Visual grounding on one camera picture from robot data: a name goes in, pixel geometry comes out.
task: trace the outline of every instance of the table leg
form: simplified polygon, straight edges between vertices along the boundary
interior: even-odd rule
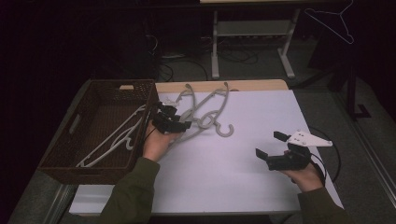
[[[293,13],[293,17],[290,21],[288,32],[286,34],[286,42],[282,48],[277,50],[277,52],[279,53],[280,61],[282,62],[283,67],[285,68],[286,75],[288,76],[288,78],[295,78],[295,75],[294,75],[293,69],[291,68],[287,53],[288,53],[291,38],[293,37],[294,28],[296,27],[299,14],[300,14],[300,9],[299,8],[295,9],[294,13]]]
[[[212,50],[212,78],[219,79],[218,60],[218,12],[215,11],[213,19],[213,50]]]

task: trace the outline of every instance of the brown wicker basket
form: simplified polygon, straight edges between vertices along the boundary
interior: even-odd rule
[[[116,184],[134,168],[141,156],[139,143],[144,137],[144,124],[148,115],[154,114],[149,111],[158,100],[153,80],[91,81],[59,138],[41,160],[38,170],[63,184]],[[133,150],[128,150],[126,143],[122,143],[93,167],[76,167],[141,105],[146,105],[146,109],[125,123],[92,154],[86,164],[106,152],[122,132],[142,118],[137,130],[130,135]]]

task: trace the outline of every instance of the plastic hanger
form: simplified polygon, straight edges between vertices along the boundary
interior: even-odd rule
[[[346,41],[348,44],[353,44],[353,42],[355,41],[353,36],[349,34],[349,30],[347,29],[347,25],[343,19],[343,13],[353,5],[353,0],[351,1],[351,3],[346,6],[341,12],[327,12],[327,11],[316,11],[312,8],[307,8],[304,12],[306,15],[310,16],[312,19],[314,19],[315,21],[318,21],[319,23],[321,23],[322,25],[324,25],[325,27],[327,27],[329,30],[331,30],[333,33],[335,33],[336,35],[338,35],[341,39],[343,39],[344,41]],[[345,37],[343,37],[342,35],[338,34],[332,27],[330,27],[328,24],[326,24],[325,22],[321,21],[320,19],[318,19],[316,17],[317,14],[329,14],[329,15],[334,15],[334,16],[338,16],[339,19],[341,20],[341,23],[344,24],[344,27],[346,29],[346,36],[347,39]]]
[[[210,94],[208,94],[204,100],[202,100],[201,102],[199,102],[197,104],[194,90],[192,89],[190,84],[186,84],[187,90],[182,91],[174,102],[171,102],[169,100],[169,102],[172,105],[179,105],[179,101],[182,100],[183,96],[191,96],[192,97],[192,107],[190,109],[186,110],[182,115],[180,115],[180,121],[181,122],[192,121],[198,127],[198,130],[195,133],[191,133],[188,136],[186,136],[186,134],[183,133],[178,139],[176,139],[172,143],[172,145],[175,143],[180,143],[180,142],[189,140],[189,139],[197,136],[198,134],[202,133],[203,131],[207,130],[212,125],[216,126],[216,133],[222,137],[229,137],[233,134],[233,125],[232,124],[229,124],[229,131],[227,133],[223,133],[220,129],[221,124],[217,121],[219,115],[224,110],[224,107],[227,103],[228,95],[230,92],[227,82],[224,82],[224,86],[226,87],[226,90],[216,89],[216,90],[212,91]],[[215,95],[224,96],[224,100],[223,100],[223,103],[221,104],[220,109],[209,111],[209,112],[205,113],[200,119],[196,118],[194,116],[195,111],[197,111],[199,108],[201,108],[202,105],[204,105],[206,102],[208,102]]]
[[[132,150],[133,147],[131,146],[131,133],[134,132],[135,130],[137,130],[137,127],[139,127],[140,122],[142,121],[142,119],[140,118],[140,120],[131,128],[125,130],[123,133],[121,133],[115,140],[114,142],[111,144],[111,147],[101,156],[99,156],[97,159],[95,159],[94,161],[85,164],[85,161],[88,160],[92,154],[94,154],[99,148],[101,148],[114,134],[116,134],[131,118],[133,118],[134,116],[136,116],[136,114],[140,111],[144,111],[145,110],[145,105],[141,105],[139,108],[136,109],[136,111],[127,119],[125,120],[119,128],[116,129],[116,131],[114,131],[111,135],[108,136],[108,138],[105,139],[105,141],[103,141],[101,144],[99,144],[99,146],[97,146],[90,154],[88,154],[88,156],[86,156],[81,162],[79,162],[77,164],[76,167],[92,167],[94,166],[97,162],[101,161],[105,156],[107,156],[110,152],[114,151],[117,147],[120,146],[121,143],[125,142],[125,147],[128,150]]]

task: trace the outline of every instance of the hand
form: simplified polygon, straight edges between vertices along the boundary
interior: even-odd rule
[[[302,192],[323,188],[318,171],[309,163],[305,169],[298,171],[280,171],[290,177]]]
[[[169,143],[178,136],[179,133],[160,133],[150,121],[145,135],[147,139],[143,147],[143,157],[158,161],[166,153]]]

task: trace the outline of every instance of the table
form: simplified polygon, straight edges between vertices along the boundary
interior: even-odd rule
[[[170,90],[179,92],[184,84],[157,84],[160,99],[175,99],[178,93]],[[190,84],[197,91],[197,98],[203,99],[206,88],[213,90],[223,82]],[[285,143],[273,137],[273,131],[309,132],[293,92],[282,80],[230,81],[229,84],[230,89],[238,91],[230,92],[219,122],[232,123],[233,135],[223,138],[209,129],[173,146],[160,160],[162,168],[155,182],[153,215],[274,214],[300,210],[297,186],[285,175],[268,171],[265,162],[255,156],[256,147],[270,156],[282,154],[286,149]],[[215,96],[208,108],[219,105],[221,100]],[[179,111],[188,105],[191,105],[188,97],[183,98]],[[315,147],[310,150],[319,156]],[[98,215],[112,187],[79,186],[69,212]],[[342,206],[329,177],[326,188]]]
[[[326,6],[330,4],[344,3],[345,0],[196,0],[196,1],[142,1],[131,6],[129,3],[125,7],[81,7],[81,10],[102,11],[102,10],[139,10],[139,11],[172,11],[175,10],[211,10],[213,11],[213,44],[211,52],[212,78],[219,79],[219,59],[218,59],[218,37],[219,36],[258,36],[258,35],[283,35],[285,42],[277,50],[279,59],[288,78],[295,78],[295,74],[288,59],[290,41],[294,34],[294,29],[300,15],[300,9],[305,7]],[[218,14],[222,10],[260,10],[263,8],[273,8],[279,11],[284,8],[292,8],[294,11],[287,20],[270,21],[220,21]]]

